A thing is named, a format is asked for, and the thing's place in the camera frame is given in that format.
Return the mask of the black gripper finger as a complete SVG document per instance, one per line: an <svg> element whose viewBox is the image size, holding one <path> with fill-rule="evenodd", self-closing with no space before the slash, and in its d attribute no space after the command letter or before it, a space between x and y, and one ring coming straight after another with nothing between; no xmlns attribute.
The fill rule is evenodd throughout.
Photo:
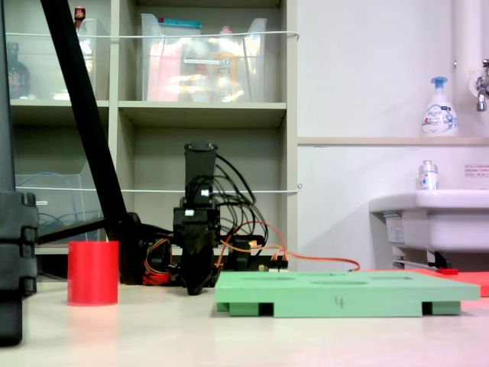
<svg viewBox="0 0 489 367"><path fill-rule="evenodd" d="M202 289L211 281L214 275L214 244L215 233L206 232L199 239L201 249L196 254L194 269L193 295L199 295Z"/></svg>
<svg viewBox="0 0 489 367"><path fill-rule="evenodd" d="M194 275L194 249L196 245L196 232L187 229L183 233L183 254L181 262L181 278L186 286L188 295L197 295L197 280Z"/></svg>

